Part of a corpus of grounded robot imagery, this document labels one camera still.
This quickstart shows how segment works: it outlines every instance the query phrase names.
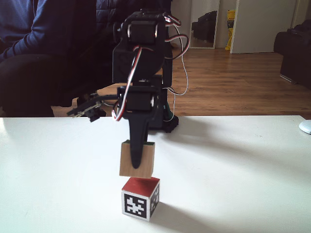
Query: white cube face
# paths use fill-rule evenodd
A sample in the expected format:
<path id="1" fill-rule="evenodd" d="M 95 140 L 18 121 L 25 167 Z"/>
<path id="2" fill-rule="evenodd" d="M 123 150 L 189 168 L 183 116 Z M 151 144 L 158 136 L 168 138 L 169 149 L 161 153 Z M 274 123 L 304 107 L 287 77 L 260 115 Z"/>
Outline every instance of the white cube face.
<path id="1" fill-rule="evenodd" d="M 150 199 L 122 191 L 122 213 L 145 221 L 150 220 Z"/>

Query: red cube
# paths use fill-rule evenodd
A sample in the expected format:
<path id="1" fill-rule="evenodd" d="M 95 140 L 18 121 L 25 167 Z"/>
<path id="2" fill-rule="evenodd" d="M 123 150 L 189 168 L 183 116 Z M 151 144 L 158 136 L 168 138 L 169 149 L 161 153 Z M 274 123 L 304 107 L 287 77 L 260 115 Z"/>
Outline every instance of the red cube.
<path id="1" fill-rule="evenodd" d="M 149 221 L 160 197 L 160 179 L 130 178 L 122 189 L 122 213 Z"/>

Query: wooden floor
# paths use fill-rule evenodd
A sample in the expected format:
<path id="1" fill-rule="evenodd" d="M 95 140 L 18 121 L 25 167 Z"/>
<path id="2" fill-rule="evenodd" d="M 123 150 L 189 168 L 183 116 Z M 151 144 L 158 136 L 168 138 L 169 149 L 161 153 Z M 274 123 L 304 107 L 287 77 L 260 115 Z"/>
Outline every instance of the wooden floor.
<path id="1" fill-rule="evenodd" d="M 279 76 L 279 54 L 189 50 L 184 60 L 189 91 L 176 97 L 177 116 L 301 115 L 311 119 L 311 90 Z M 179 59 L 173 66 L 173 88 L 183 92 L 185 87 Z M 100 95 L 114 93 L 115 85 L 99 91 Z M 55 116 L 65 117 L 69 109 L 54 107 Z"/>

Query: white mouse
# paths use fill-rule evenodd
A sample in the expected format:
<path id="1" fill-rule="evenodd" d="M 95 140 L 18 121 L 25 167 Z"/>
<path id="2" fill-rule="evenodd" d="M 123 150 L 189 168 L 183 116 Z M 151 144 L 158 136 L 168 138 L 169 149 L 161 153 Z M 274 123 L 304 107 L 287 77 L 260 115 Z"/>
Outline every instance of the white mouse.
<path id="1" fill-rule="evenodd" d="M 311 120 L 305 120 L 301 122 L 299 127 L 303 132 L 311 134 Z"/>

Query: black sofa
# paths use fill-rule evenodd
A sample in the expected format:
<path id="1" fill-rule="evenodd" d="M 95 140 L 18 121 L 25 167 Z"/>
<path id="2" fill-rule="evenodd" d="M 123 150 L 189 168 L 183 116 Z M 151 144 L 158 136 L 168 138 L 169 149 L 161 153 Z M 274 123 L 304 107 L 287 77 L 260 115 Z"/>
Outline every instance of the black sofa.
<path id="1" fill-rule="evenodd" d="M 274 51 L 284 56 L 281 77 L 311 89 L 311 20 L 278 33 Z"/>
<path id="2" fill-rule="evenodd" d="M 215 27 L 217 11 L 206 13 L 198 18 L 197 22 L 192 23 L 193 37 L 200 40 L 207 40 L 213 43 L 215 37 Z"/>

